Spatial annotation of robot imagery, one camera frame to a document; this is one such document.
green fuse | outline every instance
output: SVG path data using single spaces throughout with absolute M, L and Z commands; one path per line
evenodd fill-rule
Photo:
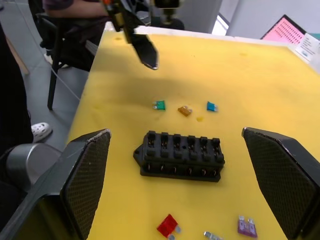
M 166 110 L 165 101 L 155 101 L 152 103 L 153 109 Z

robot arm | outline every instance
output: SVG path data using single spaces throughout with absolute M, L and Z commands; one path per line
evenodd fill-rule
M 158 53 L 147 35 L 135 34 L 138 26 L 148 26 L 151 23 L 152 5 L 162 9 L 165 16 L 164 23 L 170 24 L 175 9 L 181 0 L 102 0 L 103 5 L 111 17 L 114 29 L 123 30 L 126 41 L 132 44 L 140 61 L 152 70 L 158 69 Z M 148 17 L 139 18 L 138 13 L 144 12 Z

dark clothing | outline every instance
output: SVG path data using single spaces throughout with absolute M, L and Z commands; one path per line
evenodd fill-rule
M 27 97 L 20 68 L 12 55 L 0 23 L 0 231 L 15 212 L 25 193 L 17 189 L 6 173 L 6 152 L 32 143 Z
M 0 24 L 0 156 L 5 150 L 32 143 L 27 97 L 20 68 Z

white wall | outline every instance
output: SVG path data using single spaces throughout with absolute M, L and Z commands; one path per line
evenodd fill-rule
M 184 0 L 177 11 L 185 30 L 212 33 L 222 0 Z
M 222 0 L 220 13 L 230 23 L 235 13 L 239 0 Z
M 284 14 L 309 33 L 320 33 L 320 0 L 240 0 L 227 35 L 260 39 Z

pink screen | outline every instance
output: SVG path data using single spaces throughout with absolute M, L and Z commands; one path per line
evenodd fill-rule
M 288 20 L 282 18 L 272 29 L 268 32 L 263 40 L 270 40 L 275 42 L 299 44 L 304 34 L 293 26 Z

